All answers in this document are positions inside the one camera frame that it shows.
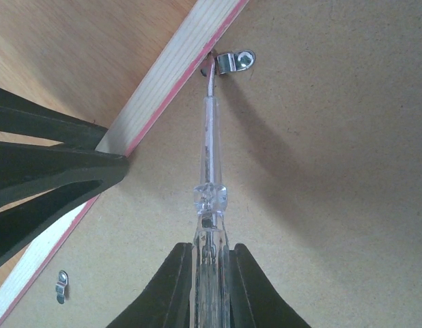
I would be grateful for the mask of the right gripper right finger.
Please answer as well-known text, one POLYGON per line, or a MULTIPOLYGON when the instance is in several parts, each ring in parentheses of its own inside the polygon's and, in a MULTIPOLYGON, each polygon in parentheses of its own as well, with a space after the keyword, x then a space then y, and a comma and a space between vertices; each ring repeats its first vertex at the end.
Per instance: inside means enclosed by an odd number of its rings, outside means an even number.
POLYGON ((229 252, 232 327, 308 327, 284 301, 246 245, 229 252))

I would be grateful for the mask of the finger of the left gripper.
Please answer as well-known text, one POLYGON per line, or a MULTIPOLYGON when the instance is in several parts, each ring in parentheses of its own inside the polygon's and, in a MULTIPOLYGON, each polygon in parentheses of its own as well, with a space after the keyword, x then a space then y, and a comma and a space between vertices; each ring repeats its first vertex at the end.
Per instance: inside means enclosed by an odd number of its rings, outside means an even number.
POLYGON ((56 141, 0 141, 0 267, 62 215, 122 181, 129 162, 96 146, 107 132, 0 88, 0 131, 56 141))

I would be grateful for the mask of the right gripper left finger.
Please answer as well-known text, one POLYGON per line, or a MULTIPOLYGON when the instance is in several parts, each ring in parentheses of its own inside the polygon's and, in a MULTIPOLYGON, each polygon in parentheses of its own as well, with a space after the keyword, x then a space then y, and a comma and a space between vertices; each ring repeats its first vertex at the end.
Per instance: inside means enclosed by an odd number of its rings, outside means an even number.
POLYGON ((108 326, 188 327, 192 245, 177 243, 142 293, 108 326))

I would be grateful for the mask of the pink photo frame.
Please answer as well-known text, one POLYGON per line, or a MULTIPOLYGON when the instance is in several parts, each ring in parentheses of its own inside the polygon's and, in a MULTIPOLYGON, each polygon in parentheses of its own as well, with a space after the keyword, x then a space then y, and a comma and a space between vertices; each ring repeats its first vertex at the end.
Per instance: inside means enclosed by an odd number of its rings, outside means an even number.
MULTIPOLYGON (((192 7, 0 1, 1 87, 103 126, 157 116, 127 177, 25 252, 0 327, 105 327, 192 241, 206 80, 164 110, 136 93, 192 7)), ((256 54, 216 80, 229 242, 312 327, 422 327, 422 1, 250 1, 215 48, 256 54)))

